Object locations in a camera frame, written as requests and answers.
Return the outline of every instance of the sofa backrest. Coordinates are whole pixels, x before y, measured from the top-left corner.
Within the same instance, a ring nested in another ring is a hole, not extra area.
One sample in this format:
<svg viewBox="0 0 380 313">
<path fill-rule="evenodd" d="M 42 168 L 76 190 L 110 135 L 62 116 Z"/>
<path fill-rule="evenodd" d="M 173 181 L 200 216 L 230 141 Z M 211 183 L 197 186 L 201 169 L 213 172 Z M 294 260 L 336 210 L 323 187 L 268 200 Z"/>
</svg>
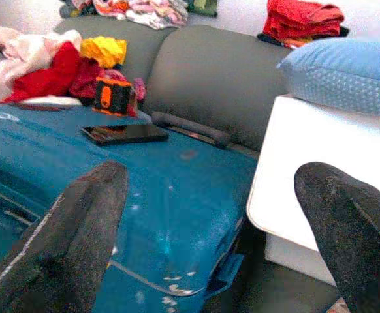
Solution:
<svg viewBox="0 0 380 313">
<path fill-rule="evenodd" d="M 147 81 L 155 56 L 161 43 L 174 28 L 156 31 L 148 26 L 130 21 L 118 21 L 103 16 L 79 16 L 63 20 L 56 28 L 57 33 L 77 30 L 83 38 L 105 36 L 127 41 L 127 54 L 122 73 L 129 81 L 142 78 Z"/>
<path fill-rule="evenodd" d="M 204 25 L 175 31 L 158 52 L 143 110 L 223 130 L 259 151 L 274 98 L 287 93 L 276 65 L 289 52 Z"/>
</svg>

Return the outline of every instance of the suitcase handle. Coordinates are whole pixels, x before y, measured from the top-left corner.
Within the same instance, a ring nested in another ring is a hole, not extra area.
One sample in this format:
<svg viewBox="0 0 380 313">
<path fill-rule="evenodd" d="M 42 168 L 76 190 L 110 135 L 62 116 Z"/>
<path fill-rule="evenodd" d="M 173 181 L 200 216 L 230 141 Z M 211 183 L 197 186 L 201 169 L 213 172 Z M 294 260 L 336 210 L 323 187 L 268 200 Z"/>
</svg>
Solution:
<svg viewBox="0 0 380 313">
<path fill-rule="evenodd" d="M 243 260 L 244 255 L 242 254 L 231 254 L 228 256 L 218 274 L 211 278 L 209 285 L 212 287 L 206 291 L 205 300 L 230 288 Z"/>
<path fill-rule="evenodd" d="M 215 146 L 220 149 L 226 148 L 230 142 L 230 136 L 226 132 L 163 112 L 154 111 L 152 113 L 152 123 L 160 127 L 176 126 L 190 132 L 196 132 L 211 138 Z"/>
</svg>

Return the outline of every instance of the suitcase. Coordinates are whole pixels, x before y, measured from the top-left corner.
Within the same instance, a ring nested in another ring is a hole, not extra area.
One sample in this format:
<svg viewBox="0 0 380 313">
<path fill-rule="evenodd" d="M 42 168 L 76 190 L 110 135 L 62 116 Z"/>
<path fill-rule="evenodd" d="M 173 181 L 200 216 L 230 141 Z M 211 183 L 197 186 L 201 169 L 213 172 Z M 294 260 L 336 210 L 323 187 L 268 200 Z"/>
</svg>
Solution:
<svg viewBox="0 0 380 313">
<path fill-rule="evenodd" d="M 143 123 L 85 107 L 0 105 L 0 260 L 70 182 L 115 160 L 129 190 L 94 312 L 197 313 L 227 289 L 257 161 L 172 130 L 166 142 L 104 147 L 80 130 Z"/>
</svg>

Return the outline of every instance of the smartphone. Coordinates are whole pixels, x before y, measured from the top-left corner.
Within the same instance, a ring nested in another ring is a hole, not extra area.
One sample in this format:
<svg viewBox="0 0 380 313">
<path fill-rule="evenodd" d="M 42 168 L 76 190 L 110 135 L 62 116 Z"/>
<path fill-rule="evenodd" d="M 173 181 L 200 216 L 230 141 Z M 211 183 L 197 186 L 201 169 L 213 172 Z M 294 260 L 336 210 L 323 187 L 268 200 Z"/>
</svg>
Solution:
<svg viewBox="0 0 380 313">
<path fill-rule="evenodd" d="M 155 142 L 168 139 L 168 132 L 155 125 L 90 126 L 82 132 L 97 145 Z"/>
</svg>

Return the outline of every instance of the orange and black object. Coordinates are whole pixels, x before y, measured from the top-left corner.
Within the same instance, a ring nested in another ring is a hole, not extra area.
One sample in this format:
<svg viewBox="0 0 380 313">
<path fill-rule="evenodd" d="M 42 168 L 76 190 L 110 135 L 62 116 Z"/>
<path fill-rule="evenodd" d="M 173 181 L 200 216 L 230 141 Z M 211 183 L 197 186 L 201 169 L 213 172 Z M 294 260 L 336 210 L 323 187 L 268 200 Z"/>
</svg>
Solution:
<svg viewBox="0 0 380 313">
<path fill-rule="evenodd" d="M 131 89 L 129 82 L 98 77 L 93 111 L 126 116 Z"/>
</svg>

